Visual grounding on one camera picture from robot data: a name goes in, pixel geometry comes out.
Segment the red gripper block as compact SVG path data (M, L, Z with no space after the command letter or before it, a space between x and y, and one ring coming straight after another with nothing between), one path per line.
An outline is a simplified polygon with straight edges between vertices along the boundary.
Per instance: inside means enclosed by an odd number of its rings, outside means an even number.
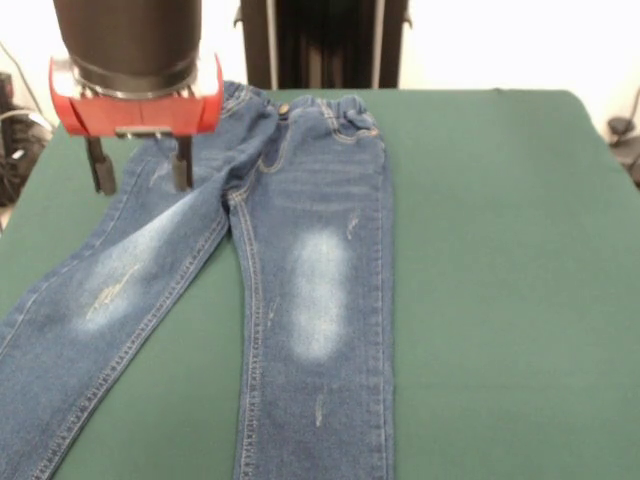
M124 99L103 95L80 83L69 58L49 63L49 89L60 123L72 136L85 138L87 158L97 193L113 195L113 163L98 137L174 136L174 186L193 188L191 136L215 130L224 103L224 80L217 55L199 58L195 77L165 96Z

